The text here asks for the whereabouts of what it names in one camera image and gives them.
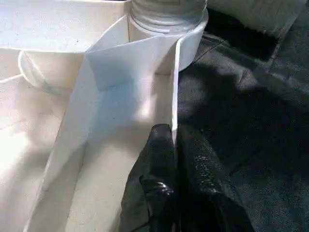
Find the dark cloth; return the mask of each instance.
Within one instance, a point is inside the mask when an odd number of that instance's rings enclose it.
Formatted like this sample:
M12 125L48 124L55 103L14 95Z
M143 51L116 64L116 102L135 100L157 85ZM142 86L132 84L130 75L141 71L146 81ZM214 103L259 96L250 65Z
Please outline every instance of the dark cloth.
M309 231L309 4L279 40L210 11L178 94L179 123L212 146L255 231Z
M121 232L254 232L216 153L187 126L176 148L168 125L152 128L121 206Z

